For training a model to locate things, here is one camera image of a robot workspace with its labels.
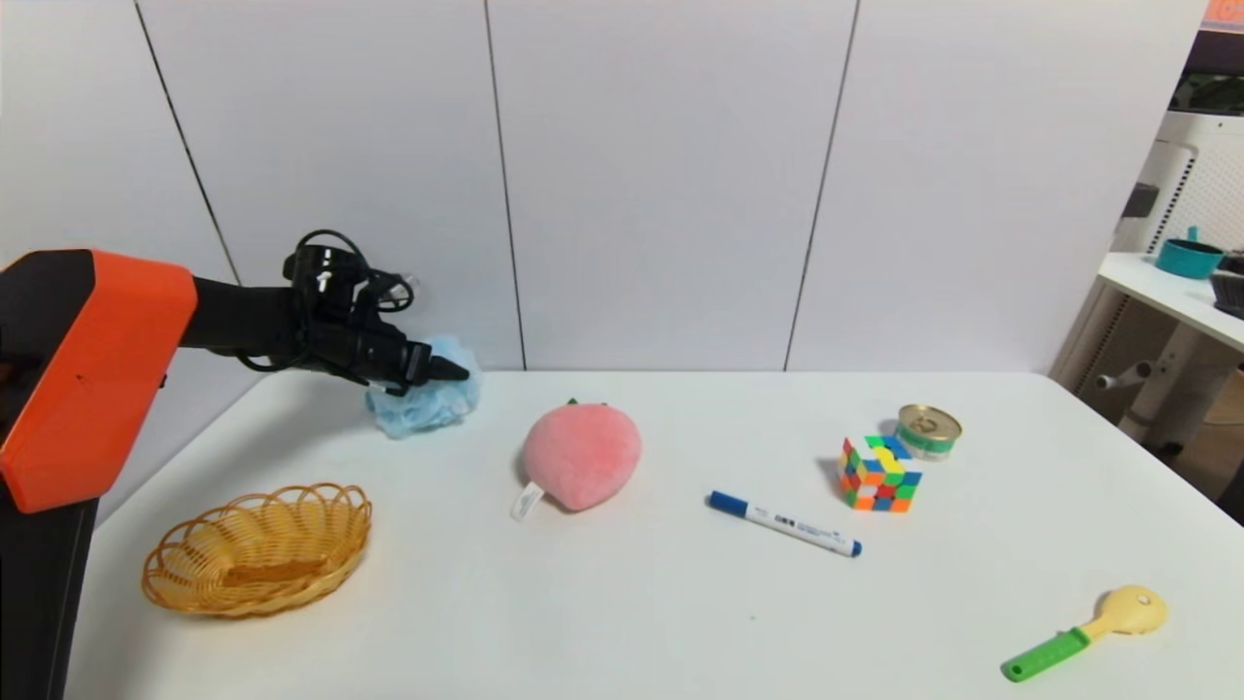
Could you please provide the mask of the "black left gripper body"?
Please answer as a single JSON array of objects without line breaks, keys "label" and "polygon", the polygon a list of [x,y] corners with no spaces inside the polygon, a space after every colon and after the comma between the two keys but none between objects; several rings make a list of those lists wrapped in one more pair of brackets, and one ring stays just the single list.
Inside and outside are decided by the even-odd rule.
[{"label": "black left gripper body", "polygon": [[388,395],[407,395],[427,384],[430,346],[411,339],[396,325],[367,325],[353,331],[348,371],[364,385]]}]

